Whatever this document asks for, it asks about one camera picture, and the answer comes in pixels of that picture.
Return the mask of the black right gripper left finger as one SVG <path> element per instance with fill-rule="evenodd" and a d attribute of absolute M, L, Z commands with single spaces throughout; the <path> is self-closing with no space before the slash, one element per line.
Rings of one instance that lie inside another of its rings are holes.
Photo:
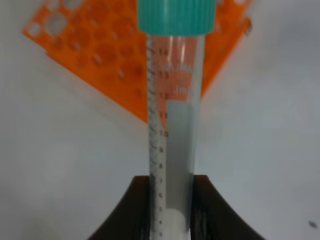
<path fill-rule="evenodd" d="M 148 176 L 136 176 L 117 207 L 90 239 L 149 240 L 150 229 L 150 180 Z"/>

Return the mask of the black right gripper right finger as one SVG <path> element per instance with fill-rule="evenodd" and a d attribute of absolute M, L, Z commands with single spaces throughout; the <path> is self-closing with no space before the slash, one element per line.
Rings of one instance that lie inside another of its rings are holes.
<path fill-rule="evenodd" d="M 192 240 L 263 240 L 227 203 L 206 175 L 193 180 Z"/>

